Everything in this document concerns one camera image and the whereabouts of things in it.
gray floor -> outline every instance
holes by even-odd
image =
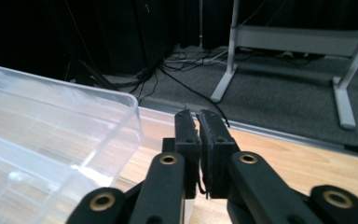
[[[187,52],[188,56],[202,51],[177,50]],[[358,72],[348,89],[357,122],[355,130],[340,128],[331,86],[332,77],[344,74],[348,59],[326,57],[309,62],[246,52],[236,55],[236,63],[239,69],[218,104],[229,120],[326,143],[358,146]],[[169,73],[188,87],[211,96],[225,70],[226,66],[218,63],[188,72]],[[142,99],[140,106],[216,111],[211,103],[159,70],[145,83],[142,93],[139,87],[134,95],[141,99],[152,92]]]

dark curtain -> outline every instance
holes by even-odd
[[[67,63],[37,1],[0,1],[0,66],[64,78]]]
[[[202,47],[213,49],[228,45],[232,0],[203,0]]]
[[[179,43],[181,48],[200,44],[200,2],[179,0]]]

power cord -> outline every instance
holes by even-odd
[[[194,59],[194,60],[189,60],[189,61],[182,61],[179,60],[180,63],[183,63],[181,67],[173,67],[173,66],[169,66],[167,65],[167,63],[165,62],[166,60],[164,59],[164,64],[163,66],[171,72],[187,72],[190,70],[193,70],[197,67],[200,67],[202,65],[204,65],[204,61],[211,55],[211,51],[209,50],[209,52],[207,53],[207,55],[205,55],[204,57],[198,58],[198,59]]]
[[[134,86],[136,85],[136,87],[133,89],[134,91],[139,87],[139,85],[141,85],[142,83],[146,82],[148,79],[150,79],[150,77],[152,76],[152,74],[148,74],[150,73],[149,71],[147,71],[147,68],[143,69],[140,73],[138,73],[136,76],[138,77],[139,74],[143,74],[143,73],[146,73],[145,76],[141,76],[141,77],[138,77],[139,80],[136,80],[136,81],[130,81],[130,82],[127,82],[127,83],[110,83],[110,84],[107,84],[106,82],[109,82],[106,78],[103,77],[103,73],[98,69],[98,66],[96,65],[96,63],[92,60],[92,57],[90,55],[90,51],[89,51],[89,48],[86,44],[86,41],[84,40],[83,38],[83,35],[80,33],[80,30],[77,26],[77,23],[76,23],[76,20],[75,20],[75,17],[74,17],[74,14],[71,10],[71,8],[69,7],[68,5],[68,2],[67,0],[64,0],[65,2],[65,5],[66,5],[66,8],[68,9],[68,12],[71,16],[71,19],[72,19],[72,22],[76,28],[76,32],[78,34],[78,36],[80,37],[80,40],[84,46],[84,49],[87,53],[87,56],[89,57],[89,61],[91,62],[92,64],[92,68],[90,66],[87,67],[88,71],[90,72],[91,70],[91,73],[94,75],[94,76],[97,76],[97,79],[103,79],[103,81],[101,81],[101,83],[105,84],[103,85],[105,88],[107,89],[112,89],[113,87],[113,90],[115,91],[118,91],[118,88],[121,88],[121,87],[129,87],[129,86]]]
[[[157,85],[158,85],[158,77],[157,77],[156,71],[154,72],[154,75],[155,75],[155,77],[156,77],[156,83],[155,83],[155,85],[154,85],[154,87],[153,87],[153,90],[152,90],[152,92],[150,92],[150,93],[148,93],[147,95],[143,96],[143,97],[139,100],[139,105],[141,104],[142,100],[143,100],[145,97],[151,96],[151,95],[153,95],[153,93],[155,93],[156,87],[157,87]]]
[[[188,89],[189,91],[197,94],[198,96],[202,97],[203,99],[205,99],[206,101],[208,101],[209,103],[211,103],[218,111],[219,113],[222,115],[223,119],[226,121],[226,125],[228,126],[228,128],[230,127],[229,123],[228,123],[228,119],[225,115],[225,113],[223,112],[223,110],[217,105],[217,103],[215,103],[214,101],[212,101],[209,97],[199,93],[198,91],[194,91],[193,89],[189,88],[186,84],[184,84],[183,82],[181,82],[180,80],[178,80],[177,78],[173,77],[171,74],[169,74],[167,71],[165,71],[163,66],[159,67],[159,70],[166,75],[167,77],[170,77],[172,80],[176,81],[177,83],[179,83],[181,86],[185,87],[186,89]]]

brass insert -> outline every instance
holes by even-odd
[[[351,208],[353,207],[352,200],[345,194],[335,191],[327,190],[324,192],[324,199],[332,205],[340,208]]]
[[[251,154],[240,155],[240,161],[244,163],[253,164],[257,162],[257,157]]]
[[[115,203],[115,195],[111,192],[97,194],[89,203],[89,208],[95,212],[102,212]]]
[[[177,162],[177,159],[174,156],[163,156],[159,159],[159,161],[165,165],[172,165]]]

black cable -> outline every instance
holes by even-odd
[[[210,57],[210,55],[211,55],[211,50],[209,50],[209,52],[201,58],[198,58],[198,59],[195,59],[195,60],[192,60],[189,62],[184,62],[182,64],[182,66],[180,66],[180,67],[172,67],[172,66],[167,65],[166,63],[164,63],[163,66],[170,72],[187,72],[187,71],[193,70],[197,67],[203,66],[204,61],[208,57]]]
[[[139,105],[141,104],[142,100],[143,100],[145,97],[151,96],[151,95],[153,95],[153,93],[155,93],[156,87],[157,87],[157,85],[158,85],[158,77],[157,77],[156,71],[155,71],[155,77],[156,77],[156,84],[154,85],[152,92],[150,92],[149,94],[147,94],[147,95],[145,95],[144,97],[142,97],[142,98],[139,100]]]
[[[167,60],[185,60],[187,59],[187,54],[184,52],[172,52],[169,56],[166,58]]]
[[[136,97],[136,99],[138,99],[139,97],[141,97],[142,91],[144,90],[144,85],[145,85],[145,83],[146,83],[146,81],[142,83],[141,90],[139,91],[139,94],[138,94],[138,96]]]
[[[271,17],[271,19],[269,19],[269,21],[267,22],[266,26],[269,26],[269,24],[272,23],[275,20],[275,18],[277,17],[278,13],[281,11],[281,9],[282,9],[282,7],[283,7],[285,2],[286,2],[286,0],[281,1],[281,4],[279,5],[278,10],[275,11],[274,15]]]
[[[246,22],[248,22],[249,20],[251,20],[251,19],[258,13],[258,11],[260,11],[261,7],[264,6],[264,4],[266,4],[266,2],[267,2],[267,0],[264,0],[264,1],[260,4],[260,6],[258,6],[258,8],[255,10],[255,12],[252,13],[252,15],[250,15],[250,16],[248,17],[248,19],[246,19],[245,21],[243,21],[243,22],[241,23],[241,25],[244,25]]]
[[[191,56],[188,56],[187,54],[188,53],[194,53],[193,55]],[[204,51],[195,51],[195,52],[192,52],[192,51],[189,51],[189,52],[182,52],[182,51],[176,51],[176,52],[172,52],[172,54],[170,56],[167,57],[167,59],[169,57],[171,57],[172,55],[174,54],[178,54],[178,55],[181,55],[183,54],[184,55],[184,58],[180,58],[180,57],[176,57],[176,59],[171,59],[171,60],[185,60],[185,59],[198,59],[199,55],[202,54],[202,53],[205,53]]]
[[[224,113],[223,110],[217,105],[217,103],[215,103],[215,102],[214,102],[213,100],[211,100],[209,97],[207,97],[207,96],[205,96],[205,95],[203,95],[203,94],[201,94],[201,93],[199,93],[199,92],[197,92],[197,91],[194,91],[193,89],[191,89],[191,88],[189,88],[187,85],[185,85],[183,82],[179,81],[178,79],[176,79],[175,77],[173,77],[172,75],[170,75],[169,73],[167,73],[167,72],[164,70],[163,66],[160,66],[160,67],[159,67],[159,70],[161,70],[161,72],[162,72],[164,75],[170,77],[171,79],[173,79],[174,81],[176,81],[177,83],[179,83],[180,85],[182,85],[183,87],[185,87],[186,89],[188,89],[189,91],[191,91],[191,92],[197,94],[198,96],[200,96],[200,97],[204,98],[205,100],[207,100],[208,102],[210,102],[210,103],[219,111],[219,113],[222,115],[223,119],[226,121],[226,125],[228,126],[228,128],[230,127],[230,126],[229,126],[229,123],[228,123],[228,119],[227,119],[225,113]]]
[[[63,80],[69,81],[69,74],[71,73],[71,69],[71,61],[69,61],[68,66],[66,67],[65,77]]]
[[[206,189],[203,189],[202,185],[201,185],[200,175],[199,175],[199,179],[197,180],[197,185],[199,186],[200,193],[206,194]]]
[[[139,88],[140,85],[141,85],[141,82],[138,83],[131,91],[129,91],[129,93],[134,93]]]
[[[109,82],[101,73],[98,71],[95,71],[94,68],[86,64],[85,62],[82,62],[79,60],[79,62],[89,71],[90,74],[92,74],[92,77],[94,77],[95,81],[98,83],[98,85],[103,86],[109,90],[118,91],[118,88],[115,84]]]
[[[87,47],[87,44],[86,44],[86,41],[84,40],[83,38],[83,35],[80,33],[78,27],[77,27],[77,24],[76,24],[76,20],[75,20],[75,17],[74,17],[74,14],[72,13],[72,10],[71,8],[69,7],[68,5],[68,2],[66,0],[64,0],[65,4],[66,4],[66,7],[69,11],[69,14],[71,15],[71,19],[72,19],[72,22],[74,23],[74,26],[76,28],[76,31],[81,39],[81,42],[83,43],[83,46],[84,46],[84,49],[86,50],[87,52],[87,55],[89,56],[89,60],[91,61],[92,65],[94,66],[95,70],[97,70],[97,72],[99,72],[100,74],[102,74],[102,72],[98,69],[97,65],[95,64],[95,62],[92,60],[92,57],[90,55],[90,52],[89,52],[89,48]]]

